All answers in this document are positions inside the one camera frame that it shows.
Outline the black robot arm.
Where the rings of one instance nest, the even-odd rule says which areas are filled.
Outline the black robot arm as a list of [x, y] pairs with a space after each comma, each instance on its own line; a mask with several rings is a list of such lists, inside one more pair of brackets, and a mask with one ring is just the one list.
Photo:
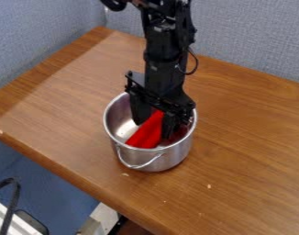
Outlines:
[[143, 124], [154, 109], [164, 112], [161, 137], [168, 139], [193, 117], [197, 103], [185, 92], [186, 77], [196, 73], [188, 68], [194, 57], [192, 44], [197, 28], [192, 18], [192, 0], [101, 0], [119, 12], [129, 5], [142, 12], [146, 39], [145, 72], [127, 72], [126, 92], [130, 95], [133, 119]]

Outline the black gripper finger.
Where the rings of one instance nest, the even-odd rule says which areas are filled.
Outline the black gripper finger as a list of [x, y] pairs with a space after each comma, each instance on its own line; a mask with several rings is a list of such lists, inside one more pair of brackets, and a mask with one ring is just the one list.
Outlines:
[[162, 121], [162, 138], [168, 140], [173, 136], [174, 132], [181, 128], [181, 126], [186, 124], [186, 121], [174, 113], [166, 112]]
[[151, 117], [149, 96], [137, 92], [130, 93], [130, 107], [135, 124], [139, 126]]

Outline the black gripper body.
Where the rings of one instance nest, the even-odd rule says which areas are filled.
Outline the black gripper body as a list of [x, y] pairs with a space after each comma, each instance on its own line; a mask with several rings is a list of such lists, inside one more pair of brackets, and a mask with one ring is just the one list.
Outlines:
[[196, 72], [188, 70], [188, 58], [174, 62], [147, 62], [145, 73], [127, 72], [126, 92], [147, 95], [151, 111], [157, 108], [164, 113], [172, 112], [189, 123], [197, 105], [184, 85], [188, 76]]

